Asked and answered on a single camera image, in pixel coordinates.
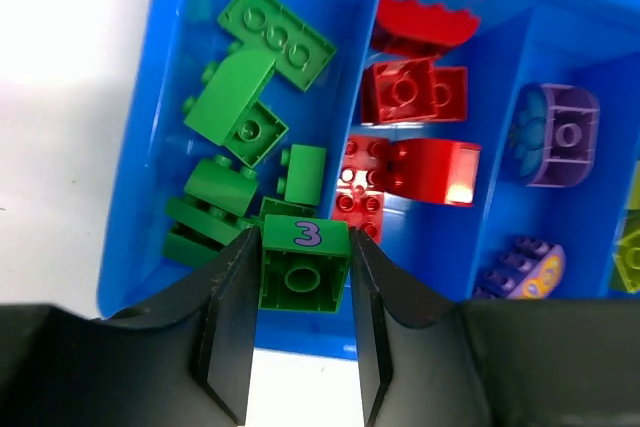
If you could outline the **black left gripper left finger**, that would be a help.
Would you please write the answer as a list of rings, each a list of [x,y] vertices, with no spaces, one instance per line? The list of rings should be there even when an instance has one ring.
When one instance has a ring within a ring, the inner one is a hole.
[[[5,426],[241,426],[261,263],[257,228],[105,320],[49,304],[1,309]]]

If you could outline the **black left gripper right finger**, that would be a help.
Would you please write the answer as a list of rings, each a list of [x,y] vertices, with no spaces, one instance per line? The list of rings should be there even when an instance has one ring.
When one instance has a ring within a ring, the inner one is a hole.
[[[635,426],[639,304],[453,302],[350,233],[369,426]]]

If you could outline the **purple oval printed lego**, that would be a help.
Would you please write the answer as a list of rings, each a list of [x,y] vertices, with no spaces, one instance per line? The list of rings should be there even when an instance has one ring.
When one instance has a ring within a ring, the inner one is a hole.
[[[566,256],[560,244],[517,237],[477,278],[474,299],[542,299],[560,284]]]

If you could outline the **green number three lego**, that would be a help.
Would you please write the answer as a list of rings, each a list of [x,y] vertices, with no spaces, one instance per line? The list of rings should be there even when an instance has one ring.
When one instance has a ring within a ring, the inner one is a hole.
[[[344,221],[268,214],[262,228],[259,307],[339,310],[351,260]]]

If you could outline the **red lego plate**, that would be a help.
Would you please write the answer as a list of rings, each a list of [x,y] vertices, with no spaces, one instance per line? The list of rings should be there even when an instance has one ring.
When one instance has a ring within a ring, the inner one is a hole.
[[[385,182],[390,142],[351,135],[337,180],[332,219],[366,232],[377,244],[383,232]]]

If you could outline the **lime green lego brick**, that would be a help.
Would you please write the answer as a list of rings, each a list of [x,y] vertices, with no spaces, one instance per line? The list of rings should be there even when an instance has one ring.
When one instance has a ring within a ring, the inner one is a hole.
[[[610,288],[626,294],[639,293],[639,212],[629,211],[613,253]]]

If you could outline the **blue plastic sorting bin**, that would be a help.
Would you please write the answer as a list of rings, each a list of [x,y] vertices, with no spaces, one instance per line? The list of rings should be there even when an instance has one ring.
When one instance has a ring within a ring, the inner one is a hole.
[[[106,316],[243,229],[261,348],[354,358],[355,228],[439,294],[609,299],[639,156],[639,0],[152,0]]]

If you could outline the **red long lego brick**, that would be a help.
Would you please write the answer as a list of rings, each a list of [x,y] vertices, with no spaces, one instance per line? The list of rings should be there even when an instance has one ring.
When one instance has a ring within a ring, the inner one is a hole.
[[[390,146],[385,190],[421,202],[473,204],[482,147],[436,138],[414,138]]]

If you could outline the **green square lego brick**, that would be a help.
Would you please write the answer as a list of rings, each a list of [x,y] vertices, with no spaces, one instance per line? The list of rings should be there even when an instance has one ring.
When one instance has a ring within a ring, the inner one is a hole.
[[[280,165],[286,175],[279,177],[276,191],[286,202],[316,207],[319,205],[325,170],[326,149],[292,144],[282,150]]]
[[[223,146],[248,168],[255,168],[286,135],[289,127],[260,100],[245,108]]]

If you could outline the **green rounded lego brick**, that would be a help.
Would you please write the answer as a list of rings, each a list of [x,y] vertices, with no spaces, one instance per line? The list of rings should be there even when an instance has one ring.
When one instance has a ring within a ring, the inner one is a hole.
[[[273,76],[275,62],[275,56],[266,50],[241,49],[208,68],[202,92],[185,101],[185,125],[222,145]]]

